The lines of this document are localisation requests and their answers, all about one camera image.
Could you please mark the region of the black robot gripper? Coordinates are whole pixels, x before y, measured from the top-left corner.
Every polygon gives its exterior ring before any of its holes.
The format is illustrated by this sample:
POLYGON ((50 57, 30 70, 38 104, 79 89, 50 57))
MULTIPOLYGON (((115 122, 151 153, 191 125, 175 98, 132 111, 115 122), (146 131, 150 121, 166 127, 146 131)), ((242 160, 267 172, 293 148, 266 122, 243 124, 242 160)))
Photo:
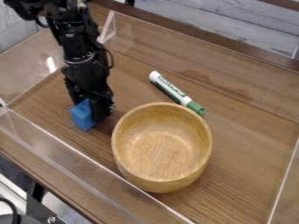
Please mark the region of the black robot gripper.
POLYGON ((92 119, 102 122, 115 110, 114 92, 108 86, 110 51, 100 47, 92 59, 79 64, 68 64, 62 72, 64 74, 66 86, 70 98, 75 105, 90 98, 92 119))

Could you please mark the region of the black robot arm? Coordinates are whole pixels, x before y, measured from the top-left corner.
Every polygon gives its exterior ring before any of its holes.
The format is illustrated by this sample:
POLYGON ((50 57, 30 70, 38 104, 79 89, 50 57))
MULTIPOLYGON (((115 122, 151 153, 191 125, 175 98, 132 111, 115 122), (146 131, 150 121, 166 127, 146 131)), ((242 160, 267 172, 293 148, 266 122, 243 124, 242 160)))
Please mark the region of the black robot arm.
POLYGON ((99 25, 90 13, 90 0, 4 0, 26 21, 34 21, 51 34, 63 49, 62 68, 70 98, 88 101, 91 118, 103 121, 112 113, 114 92, 108 76, 114 68, 111 51, 99 43, 99 25))

